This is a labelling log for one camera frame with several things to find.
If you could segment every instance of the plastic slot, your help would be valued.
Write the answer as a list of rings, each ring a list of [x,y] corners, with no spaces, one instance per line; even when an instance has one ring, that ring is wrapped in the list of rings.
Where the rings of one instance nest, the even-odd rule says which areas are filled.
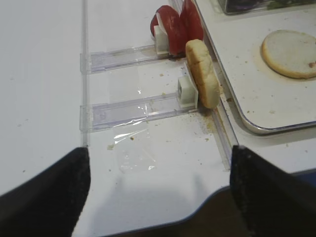
[[[172,56],[168,53],[157,54],[155,45],[149,45],[112,52],[91,53],[89,65],[91,74],[94,74],[120,67],[169,58],[172,58]]]
[[[113,104],[91,105],[89,108],[81,107],[81,113],[89,113],[89,132],[173,117],[194,111],[196,111],[195,106],[181,108],[177,93]]]

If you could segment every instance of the white tray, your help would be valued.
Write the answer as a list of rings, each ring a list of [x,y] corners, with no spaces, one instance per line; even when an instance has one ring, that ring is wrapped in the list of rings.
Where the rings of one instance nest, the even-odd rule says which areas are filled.
[[[289,79],[261,59],[260,45],[286,29],[316,37],[316,7],[226,16],[215,2],[197,0],[245,125],[265,134],[316,124],[316,79]]]

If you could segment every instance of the tomato slice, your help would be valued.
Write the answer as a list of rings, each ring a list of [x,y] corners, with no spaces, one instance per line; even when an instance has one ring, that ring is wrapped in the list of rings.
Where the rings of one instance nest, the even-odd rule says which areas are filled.
[[[180,19],[187,29],[188,40],[203,40],[201,19],[192,0],[184,0]]]
[[[168,34],[169,52],[171,55],[178,55],[185,52],[186,43],[188,41],[187,31],[180,16],[171,6],[164,5],[157,10],[160,14],[163,26]],[[154,26],[158,25],[156,15],[151,22],[151,32],[154,36]]]

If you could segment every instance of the bread crumb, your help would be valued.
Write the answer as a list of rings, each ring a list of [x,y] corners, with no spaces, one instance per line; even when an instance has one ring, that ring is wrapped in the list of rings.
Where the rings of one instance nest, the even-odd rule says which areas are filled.
[[[113,151],[115,144],[108,145],[108,151]]]

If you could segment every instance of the white plastic block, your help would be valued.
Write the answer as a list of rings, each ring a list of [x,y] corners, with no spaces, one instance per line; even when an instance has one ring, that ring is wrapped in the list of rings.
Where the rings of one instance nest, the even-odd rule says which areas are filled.
[[[154,26],[155,32],[155,46],[157,54],[168,54],[169,53],[169,40],[168,35],[163,32],[160,26]]]
[[[178,101],[181,108],[198,107],[198,89],[186,65],[187,75],[178,78]]]

